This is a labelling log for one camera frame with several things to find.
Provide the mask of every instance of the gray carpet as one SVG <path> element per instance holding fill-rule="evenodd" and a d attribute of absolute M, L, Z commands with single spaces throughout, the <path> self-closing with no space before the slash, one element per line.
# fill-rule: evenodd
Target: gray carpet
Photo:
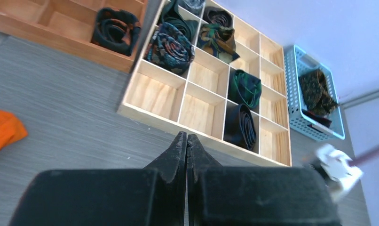
<path fill-rule="evenodd" d="M 42 170 L 142 168 L 169 146 L 173 135 L 116 114 L 128 80 L 127 74 L 27 41 L 10 37 L 2 43 L 0 109 L 16 114 L 29 135 L 0 151 L 0 226 Z M 319 145 L 293 131 L 291 139 L 294 165 Z M 332 144 L 353 156 L 349 139 Z M 208 151 L 223 165 L 251 166 Z M 344 226 L 370 225 L 360 184 L 339 210 Z"/>

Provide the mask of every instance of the wooden organizer box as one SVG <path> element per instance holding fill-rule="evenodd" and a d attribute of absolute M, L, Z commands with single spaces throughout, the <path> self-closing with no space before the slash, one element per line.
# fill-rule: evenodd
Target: wooden organizer box
<path fill-rule="evenodd" d="M 167 3 L 168 0 L 162 1 L 155 24 Z M 212 0 L 206 0 L 206 6 L 222 8 Z M 201 17 L 181 7 L 179 12 L 184 19 L 199 22 L 198 32 L 206 23 L 201 19 L 203 12 Z M 203 145 L 258 165 L 291 166 L 283 48 L 232 16 L 237 53 L 241 56 L 238 60 L 226 64 L 195 47 L 194 62 L 181 77 L 141 59 L 118 112 L 172 134 L 197 134 Z M 152 34 L 148 34 L 146 43 Z M 191 41 L 194 45 L 197 37 Z M 260 104 L 252 109 L 257 145 L 251 151 L 223 140 L 226 111 L 237 105 L 227 99 L 229 73 L 235 69 L 262 81 Z"/>
<path fill-rule="evenodd" d="M 0 0 L 0 32 L 128 73 L 137 47 L 125 56 L 90 43 L 95 18 L 99 9 L 112 7 L 143 24 L 147 5 L 148 0 Z"/>

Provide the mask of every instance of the white wall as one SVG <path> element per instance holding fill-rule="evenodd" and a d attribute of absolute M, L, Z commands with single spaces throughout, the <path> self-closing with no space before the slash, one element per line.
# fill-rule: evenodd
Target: white wall
<path fill-rule="evenodd" d="M 327 65 L 341 102 L 379 89 L 379 0 L 216 0 Z"/>
<path fill-rule="evenodd" d="M 345 110 L 355 155 L 379 144 L 379 98 Z M 361 184 L 372 226 L 379 226 L 379 157 L 360 166 Z"/>

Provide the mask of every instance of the light blue plastic basket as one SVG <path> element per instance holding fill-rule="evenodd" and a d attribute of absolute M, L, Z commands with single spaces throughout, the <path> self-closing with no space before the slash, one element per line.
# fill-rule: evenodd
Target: light blue plastic basket
<path fill-rule="evenodd" d="M 339 108 L 329 114 L 328 119 L 332 121 L 329 128 L 305 116 L 301 111 L 302 109 L 307 110 L 307 107 L 300 89 L 299 77 L 318 68 L 324 72 L 329 94 L 338 103 L 332 72 L 325 65 L 306 54 L 306 52 L 297 45 L 287 49 L 284 58 L 290 127 L 317 141 L 332 138 L 344 140 L 345 131 L 343 129 L 342 115 L 340 114 Z"/>

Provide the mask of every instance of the folded tie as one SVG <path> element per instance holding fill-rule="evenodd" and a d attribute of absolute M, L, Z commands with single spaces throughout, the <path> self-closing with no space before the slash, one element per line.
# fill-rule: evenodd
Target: folded tie
<path fill-rule="evenodd" d="M 320 69 L 300 76 L 299 84 L 307 110 L 312 113 L 324 116 L 338 107 L 338 103 L 328 93 L 327 81 Z"/>
<path fill-rule="evenodd" d="M 118 9 L 102 8 L 95 20 L 91 42 L 131 56 L 140 31 L 140 22 L 133 14 Z"/>
<path fill-rule="evenodd" d="M 232 27 L 230 13 L 221 8 L 208 6 L 203 13 L 203 20 L 210 24 L 218 24 L 223 27 Z"/>
<path fill-rule="evenodd" d="M 198 47 L 229 64 L 239 58 L 235 52 L 234 28 L 218 24 L 203 24 L 199 31 Z"/>
<path fill-rule="evenodd" d="M 245 104 L 254 109 L 259 105 L 261 96 L 261 80 L 243 70 L 230 74 L 228 99 L 238 104 Z"/>
<path fill-rule="evenodd" d="M 196 20 L 184 20 L 181 17 L 177 0 L 172 0 L 163 7 L 158 24 L 164 22 L 175 26 L 190 42 L 197 33 L 198 22 Z"/>
<path fill-rule="evenodd" d="M 177 75 L 182 75 L 194 60 L 194 46 L 173 25 L 163 23 L 155 31 L 144 59 Z"/>
<path fill-rule="evenodd" d="M 179 0 L 179 4 L 184 9 L 198 16 L 202 12 L 205 0 Z"/>
<path fill-rule="evenodd" d="M 227 110 L 224 140 L 247 150 L 253 149 L 256 131 L 252 114 L 246 105 L 240 104 Z"/>

